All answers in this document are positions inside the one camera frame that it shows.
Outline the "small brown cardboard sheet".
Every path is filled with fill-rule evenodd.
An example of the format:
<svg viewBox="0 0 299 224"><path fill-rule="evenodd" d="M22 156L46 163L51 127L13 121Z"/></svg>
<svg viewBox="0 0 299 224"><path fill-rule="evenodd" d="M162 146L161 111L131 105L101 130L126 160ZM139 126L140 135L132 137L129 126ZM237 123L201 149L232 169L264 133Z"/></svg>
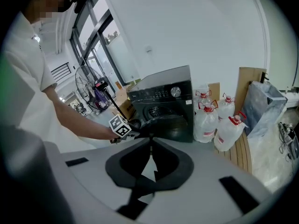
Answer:
<svg viewBox="0 0 299 224"><path fill-rule="evenodd" d="M220 83L211 83L208 84L209 88L209 97L210 99L219 101L220 100Z"/></svg>

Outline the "wooden slatted board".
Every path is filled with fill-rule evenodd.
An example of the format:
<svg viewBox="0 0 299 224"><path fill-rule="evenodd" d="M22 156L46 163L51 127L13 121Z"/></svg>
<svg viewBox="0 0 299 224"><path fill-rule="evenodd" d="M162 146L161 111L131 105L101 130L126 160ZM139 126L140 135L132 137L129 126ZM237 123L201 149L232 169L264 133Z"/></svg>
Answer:
<svg viewBox="0 0 299 224"><path fill-rule="evenodd" d="M246 172L252 174L252 160L250 154L250 148L246 133L243 131L240 138L234 143L234 145L228 150L221 152L214 148L214 152L226 159L230 160L233 164Z"/></svg>

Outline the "purple bag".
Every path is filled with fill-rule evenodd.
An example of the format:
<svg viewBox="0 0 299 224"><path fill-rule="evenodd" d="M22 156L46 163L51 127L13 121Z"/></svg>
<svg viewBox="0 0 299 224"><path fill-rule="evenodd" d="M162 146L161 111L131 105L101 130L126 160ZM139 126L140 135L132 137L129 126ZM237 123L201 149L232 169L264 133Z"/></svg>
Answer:
<svg viewBox="0 0 299 224"><path fill-rule="evenodd" d="M101 108L109 107L109 99L106 97L105 93L94 89L95 99L101 106Z"/></svg>

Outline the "clear water jug red cap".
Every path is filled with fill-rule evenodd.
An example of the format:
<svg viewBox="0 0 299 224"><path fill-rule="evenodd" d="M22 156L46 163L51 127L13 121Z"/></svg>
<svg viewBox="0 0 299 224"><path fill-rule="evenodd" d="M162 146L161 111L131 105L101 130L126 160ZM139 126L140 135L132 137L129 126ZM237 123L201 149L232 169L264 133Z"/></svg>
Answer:
<svg viewBox="0 0 299 224"><path fill-rule="evenodd" d="M232 117L235 112L235 98L223 93L223 99L219 100L217 113L219 121Z"/></svg>
<svg viewBox="0 0 299 224"><path fill-rule="evenodd" d="M207 92L195 92L195 101L194 104L197 108L204 106L206 104L211 104L212 100L210 99L211 91L208 90Z"/></svg>
<svg viewBox="0 0 299 224"><path fill-rule="evenodd" d="M243 122L246 118L246 115L239 111L236 115L229 116L219 123L214 137L214 146L219 152L228 151L240 138L244 128L248 127Z"/></svg>
<svg viewBox="0 0 299 224"><path fill-rule="evenodd" d="M216 106L213 103L204 104L200 107L194 117L193 137L201 143L209 143L215 136L215 131L219 123L219 116Z"/></svg>

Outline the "grey plastic-wrapped box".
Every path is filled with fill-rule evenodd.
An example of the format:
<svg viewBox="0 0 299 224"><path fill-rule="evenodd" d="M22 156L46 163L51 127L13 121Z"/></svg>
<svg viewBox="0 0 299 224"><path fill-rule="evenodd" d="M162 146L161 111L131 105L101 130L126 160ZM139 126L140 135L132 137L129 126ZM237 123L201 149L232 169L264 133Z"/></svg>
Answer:
<svg viewBox="0 0 299 224"><path fill-rule="evenodd" d="M252 81L241 111L246 115L247 138L264 136L282 113L288 99L272 84Z"/></svg>

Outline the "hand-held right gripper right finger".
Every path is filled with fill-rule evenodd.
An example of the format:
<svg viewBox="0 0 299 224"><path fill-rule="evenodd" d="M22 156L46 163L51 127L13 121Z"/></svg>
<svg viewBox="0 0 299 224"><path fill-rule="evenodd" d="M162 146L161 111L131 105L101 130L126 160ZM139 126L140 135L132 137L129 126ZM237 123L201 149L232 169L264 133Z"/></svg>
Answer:
<svg viewBox="0 0 299 224"><path fill-rule="evenodd" d="M219 179L234 177L259 203L271 192L252 174L216 154L210 144L182 143L162 139L188 154L193 173L178 189L157 192L139 216L143 224L222 224L238 219L242 212Z"/></svg>

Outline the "person's white shirt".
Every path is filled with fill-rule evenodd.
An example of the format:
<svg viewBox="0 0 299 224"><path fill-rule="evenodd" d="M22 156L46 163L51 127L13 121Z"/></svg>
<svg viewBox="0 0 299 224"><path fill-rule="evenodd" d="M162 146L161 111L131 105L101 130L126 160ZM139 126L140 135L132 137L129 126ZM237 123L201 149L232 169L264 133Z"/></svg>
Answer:
<svg viewBox="0 0 299 224"><path fill-rule="evenodd" d="M18 75L34 91L20 128L34 133L43 141L57 145L61 153L91 150L95 147L81 140L58 121L53 103L43 92L56 82L45 62L44 53L30 22L18 13L4 46L4 55Z"/></svg>

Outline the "black washing machine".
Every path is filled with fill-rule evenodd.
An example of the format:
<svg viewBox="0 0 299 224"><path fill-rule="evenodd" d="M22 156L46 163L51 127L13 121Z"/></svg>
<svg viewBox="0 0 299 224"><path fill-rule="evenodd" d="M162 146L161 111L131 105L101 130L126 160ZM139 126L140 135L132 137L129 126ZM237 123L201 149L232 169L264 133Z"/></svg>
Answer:
<svg viewBox="0 0 299 224"><path fill-rule="evenodd" d="M142 137L193 141L194 107L189 66L146 76L127 91L141 119Z"/></svg>

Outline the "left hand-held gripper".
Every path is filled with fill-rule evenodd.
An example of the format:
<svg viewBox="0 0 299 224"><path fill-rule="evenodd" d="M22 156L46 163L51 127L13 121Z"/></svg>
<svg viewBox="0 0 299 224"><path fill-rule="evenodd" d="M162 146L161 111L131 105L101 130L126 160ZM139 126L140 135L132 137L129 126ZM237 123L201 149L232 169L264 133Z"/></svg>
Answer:
<svg viewBox="0 0 299 224"><path fill-rule="evenodd" d="M129 124L128 121L119 114L109 120L109 127L113 133L118 136L116 139L110 140L111 144L120 143L126 140L127 137L135 138L140 135L138 129Z"/></svg>

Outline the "large brown cardboard sheet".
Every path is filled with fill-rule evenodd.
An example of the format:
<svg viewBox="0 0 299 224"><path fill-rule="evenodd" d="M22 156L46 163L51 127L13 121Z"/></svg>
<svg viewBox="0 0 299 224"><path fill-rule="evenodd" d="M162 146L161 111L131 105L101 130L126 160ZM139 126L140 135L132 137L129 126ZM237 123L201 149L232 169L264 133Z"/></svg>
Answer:
<svg viewBox="0 0 299 224"><path fill-rule="evenodd" d="M243 106L249 83L252 81L260 81L263 72L267 73L267 70L251 67L239 68L238 83L235 94L235 114L237 114Z"/></svg>

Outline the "brown cardboard box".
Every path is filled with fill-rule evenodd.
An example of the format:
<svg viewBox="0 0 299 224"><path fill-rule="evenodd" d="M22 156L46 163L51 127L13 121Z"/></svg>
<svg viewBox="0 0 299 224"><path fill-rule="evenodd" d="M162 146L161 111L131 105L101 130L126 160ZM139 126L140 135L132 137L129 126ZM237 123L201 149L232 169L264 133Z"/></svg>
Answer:
<svg viewBox="0 0 299 224"><path fill-rule="evenodd" d="M134 108L131 100L128 98L127 92L130 90L131 85L123 86L116 92L116 104L122 111L127 120L132 120L136 109Z"/></svg>

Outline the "large black-framed glass window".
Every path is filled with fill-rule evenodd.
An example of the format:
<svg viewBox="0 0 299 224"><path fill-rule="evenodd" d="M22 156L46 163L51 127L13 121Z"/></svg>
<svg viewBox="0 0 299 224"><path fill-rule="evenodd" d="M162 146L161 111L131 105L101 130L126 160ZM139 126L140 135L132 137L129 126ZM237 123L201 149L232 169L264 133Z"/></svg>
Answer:
<svg viewBox="0 0 299 224"><path fill-rule="evenodd" d="M106 0L87 0L76 14L71 45L80 65L88 65L108 79L115 92L141 79Z"/></svg>

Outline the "black standing fan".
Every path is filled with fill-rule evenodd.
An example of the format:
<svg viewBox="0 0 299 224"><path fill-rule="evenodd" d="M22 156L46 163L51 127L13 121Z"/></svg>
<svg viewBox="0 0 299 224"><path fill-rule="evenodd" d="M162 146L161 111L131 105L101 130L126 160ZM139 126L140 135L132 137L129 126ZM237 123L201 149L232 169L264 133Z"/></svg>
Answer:
<svg viewBox="0 0 299 224"><path fill-rule="evenodd" d="M109 107L101 108L99 103L95 99L94 89L105 93L109 99L109 106L114 105L114 108L123 115L122 111L117 106L113 99L112 93L109 89L112 86L107 77L101 76L95 69L90 66L80 66L75 73L75 85L77 92L85 101L85 103L96 113L101 113L107 110Z"/></svg>

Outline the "person's left forearm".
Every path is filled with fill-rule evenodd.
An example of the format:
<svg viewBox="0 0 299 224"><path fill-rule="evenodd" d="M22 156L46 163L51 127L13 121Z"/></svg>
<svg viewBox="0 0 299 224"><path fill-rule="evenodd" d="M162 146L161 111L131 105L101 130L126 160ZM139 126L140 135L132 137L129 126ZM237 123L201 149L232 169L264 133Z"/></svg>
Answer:
<svg viewBox="0 0 299 224"><path fill-rule="evenodd" d="M63 103L53 86L47 87L43 93L53 103L60 124L75 135L97 140L114 140L119 137L111 128L82 116L70 106Z"/></svg>

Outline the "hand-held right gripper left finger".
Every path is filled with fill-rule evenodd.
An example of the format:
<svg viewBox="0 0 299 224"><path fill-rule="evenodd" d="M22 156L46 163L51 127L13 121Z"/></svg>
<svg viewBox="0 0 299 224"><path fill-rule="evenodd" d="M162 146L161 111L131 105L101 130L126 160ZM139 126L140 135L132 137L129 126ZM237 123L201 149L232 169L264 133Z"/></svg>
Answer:
<svg viewBox="0 0 299 224"><path fill-rule="evenodd" d="M99 149L62 154L79 183L98 201L129 218L136 218L153 200L156 166L148 138Z"/></svg>

